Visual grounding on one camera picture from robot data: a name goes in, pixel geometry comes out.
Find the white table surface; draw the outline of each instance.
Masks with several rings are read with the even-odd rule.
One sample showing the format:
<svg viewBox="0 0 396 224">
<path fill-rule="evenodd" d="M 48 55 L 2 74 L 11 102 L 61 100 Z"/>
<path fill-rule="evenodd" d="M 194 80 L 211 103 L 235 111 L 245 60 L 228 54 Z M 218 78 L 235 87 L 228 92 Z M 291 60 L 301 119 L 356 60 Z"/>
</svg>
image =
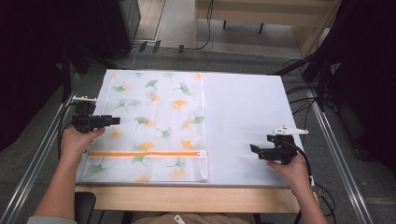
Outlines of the white table surface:
<svg viewBox="0 0 396 224">
<path fill-rule="evenodd" d="M 267 142 L 266 135 L 272 134 L 274 129 L 282 125 L 295 127 L 281 78 L 226 73 L 204 74 L 209 178 L 202 183 L 166 184 L 286 186 L 278 173 L 250 151 L 250 144 L 272 148 L 274 145 Z M 302 147 L 298 135 L 294 135 L 294 140 L 298 147 Z"/>
</svg>

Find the white tag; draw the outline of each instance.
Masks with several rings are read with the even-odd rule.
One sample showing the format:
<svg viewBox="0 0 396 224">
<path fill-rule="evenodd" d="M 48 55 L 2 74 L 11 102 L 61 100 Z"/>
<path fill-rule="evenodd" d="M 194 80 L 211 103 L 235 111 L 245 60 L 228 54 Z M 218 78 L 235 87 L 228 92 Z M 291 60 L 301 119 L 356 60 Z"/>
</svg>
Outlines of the white tag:
<svg viewBox="0 0 396 224">
<path fill-rule="evenodd" d="M 179 215 L 176 215 L 176 216 L 174 217 L 174 221 L 177 222 L 178 224 L 186 224 L 186 223 L 183 221 L 183 219 L 181 219 L 181 216 L 179 216 Z"/>
<path fill-rule="evenodd" d="M 206 158 L 207 157 L 206 150 L 199 150 L 198 155 L 200 158 Z"/>
</svg>

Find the hand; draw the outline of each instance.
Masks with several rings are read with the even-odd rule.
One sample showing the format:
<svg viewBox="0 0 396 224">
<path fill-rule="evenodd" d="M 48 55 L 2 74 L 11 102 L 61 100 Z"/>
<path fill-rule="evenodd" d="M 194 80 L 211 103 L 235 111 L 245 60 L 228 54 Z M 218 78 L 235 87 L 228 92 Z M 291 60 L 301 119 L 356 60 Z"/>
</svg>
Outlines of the hand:
<svg viewBox="0 0 396 224">
<path fill-rule="evenodd" d="M 310 190 L 306 162 L 300 153 L 297 153 L 297 156 L 287 165 L 280 165 L 274 161 L 268 161 L 267 164 L 282 175 L 295 196 L 300 192 Z"/>
<path fill-rule="evenodd" d="M 87 150 L 93 139 L 102 135 L 106 129 L 98 129 L 91 133 L 80 133 L 74 127 L 64 130 L 61 142 L 61 161 L 78 165 L 82 154 Z"/>
</svg>

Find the table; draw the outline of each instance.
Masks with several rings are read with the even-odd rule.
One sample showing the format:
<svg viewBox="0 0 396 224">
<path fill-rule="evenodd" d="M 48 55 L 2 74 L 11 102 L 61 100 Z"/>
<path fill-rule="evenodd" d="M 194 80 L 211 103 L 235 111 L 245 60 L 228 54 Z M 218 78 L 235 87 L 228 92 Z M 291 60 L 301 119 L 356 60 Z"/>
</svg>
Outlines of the table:
<svg viewBox="0 0 396 224">
<path fill-rule="evenodd" d="M 268 133 L 283 124 L 295 127 L 281 78 L 206 73 L 205 105 L 205 183 L 81 184 L 76 191 L 93 192 L 100 210 L 297 213 L 283 179 L 249 148 L 273 147 Z"/>
<path fill-rule="evenodd" d="M 303 57 L 332 26 L 341 0 L 215 0 L 212 20 L 289 25 Z M 198 19 L 207 19 L 210 0 L 195 0 L 195 47 Z"/>
</svg>

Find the floor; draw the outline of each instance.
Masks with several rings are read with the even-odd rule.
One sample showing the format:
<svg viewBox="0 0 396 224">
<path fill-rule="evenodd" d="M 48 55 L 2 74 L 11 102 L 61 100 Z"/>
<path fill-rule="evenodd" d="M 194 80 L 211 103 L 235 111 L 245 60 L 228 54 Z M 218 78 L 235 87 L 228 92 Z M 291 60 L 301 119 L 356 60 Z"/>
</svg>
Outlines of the floor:
<svg viewBox="0 0 396 224">
<path fill-rule="evenodd" d="M 145 0 L 140 1 L 142 25 L 136 37 L 137 42 L 148 41 L 151 44 L 161 41 L 163 48 L 194 48 L 194 0 Z M 159 12 L 161 17 L 152 16 Z M 198 20 L 197 48 L 203 46 L 209 37 L 206 20 Z M 210 22 L 210 42 L 204 50 L 226 53 L 243 53 L 268 57 L 290 59 L 302 58 L 293 33 L 289 26 L 264 24 L 259 34 L 259 23 L 227 21 L 223 29 L 223 21 Z M 318 42 L 320 45 L 328 33 L 326 30 Z"/>
</svg>

